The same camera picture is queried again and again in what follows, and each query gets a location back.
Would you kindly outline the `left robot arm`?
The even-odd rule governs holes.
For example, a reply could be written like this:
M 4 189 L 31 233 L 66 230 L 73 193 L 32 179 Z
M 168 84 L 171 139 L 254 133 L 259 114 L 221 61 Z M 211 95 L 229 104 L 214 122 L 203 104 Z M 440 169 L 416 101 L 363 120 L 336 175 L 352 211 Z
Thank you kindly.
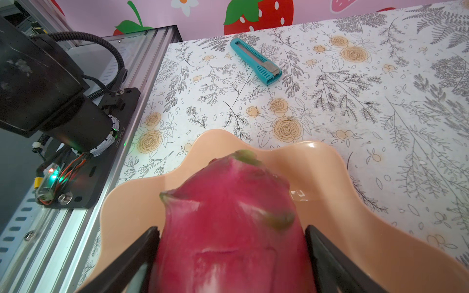
M 59 45 L 82 40 L 108 50 L 118 72 L 107 85 L 84 74 Z M 127 76 L 122 55 L 105 39 L 85 32 L 54 32 L 28 37 L 1 20 L 1 128 L 24 137 L 43 132 L 79 153 L 100 155 L 116 140 L 118 118 L 86 96 L 88 81 L 100 87 L 95 96 L 116 96 Z

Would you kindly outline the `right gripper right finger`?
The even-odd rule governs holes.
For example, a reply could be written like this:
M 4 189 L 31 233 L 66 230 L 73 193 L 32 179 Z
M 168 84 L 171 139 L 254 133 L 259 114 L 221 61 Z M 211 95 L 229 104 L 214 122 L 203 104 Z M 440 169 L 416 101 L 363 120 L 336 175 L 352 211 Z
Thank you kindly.
M 386 292 L 316 227 L 306 228 L 305 239 L 319 293 Z

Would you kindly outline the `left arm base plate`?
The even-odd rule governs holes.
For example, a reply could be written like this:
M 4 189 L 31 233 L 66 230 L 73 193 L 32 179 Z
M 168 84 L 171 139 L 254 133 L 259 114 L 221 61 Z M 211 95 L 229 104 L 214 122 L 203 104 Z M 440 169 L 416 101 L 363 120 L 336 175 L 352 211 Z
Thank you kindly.
M 120 95 L 106 94 L 99 104 L 101 112 L 109 117 L 103 126 L 80 129 L 83 134 L 109 133 L 102 143 L 88 151 L 67 146 L 59 150 L 50 164 L 41 169 L 35 179 L 35 201 L 51 209 L 88 209 L 93 207 L 107 182 L 118 153 L 123 150 L 124 136 L 140 99 L 137 88 L 123 89 Z

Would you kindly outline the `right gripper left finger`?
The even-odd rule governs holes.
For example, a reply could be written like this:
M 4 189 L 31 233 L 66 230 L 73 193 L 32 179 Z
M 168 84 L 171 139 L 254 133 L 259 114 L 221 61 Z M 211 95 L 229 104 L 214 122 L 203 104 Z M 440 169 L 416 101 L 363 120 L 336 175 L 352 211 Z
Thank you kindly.
M 132 293 L 147 293 L 159 241 L 159 229 L 150 227 L 97 277 L 78 289 L 78 292 L 124 293 L 128 288 Z

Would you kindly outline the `pink dragon fruit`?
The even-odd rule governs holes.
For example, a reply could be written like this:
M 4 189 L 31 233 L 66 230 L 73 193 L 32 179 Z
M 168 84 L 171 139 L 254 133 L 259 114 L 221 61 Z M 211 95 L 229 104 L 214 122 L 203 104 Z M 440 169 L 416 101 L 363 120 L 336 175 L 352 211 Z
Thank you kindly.
M 160 199 L 151 293 L 315 292 L 289 182 L 254 152 L 214 159 Z

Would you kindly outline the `pink scalloped fruit bowl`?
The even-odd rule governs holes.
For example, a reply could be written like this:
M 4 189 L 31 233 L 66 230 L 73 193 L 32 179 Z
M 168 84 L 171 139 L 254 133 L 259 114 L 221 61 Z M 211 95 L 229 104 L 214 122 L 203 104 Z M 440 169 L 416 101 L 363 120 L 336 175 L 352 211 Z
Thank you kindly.
M 164 224 L 161 191 L 174 189 L 212 159 L 249 145 L 213 129 L 193 144 L 182 164 L 159 177 L 127 181 L 104 201 L 101 253 L 90 275 L 96 279 L 138 237 Z M 454 258 L 384 222 L 355 191 L 341 156 L 322 142 L 300 142 L 275 150 L 254 149 L 274 173 L 286 178 L 303 227 L 314 225 L 362 271 L 390 293 L 466 293 L 469 273 Z

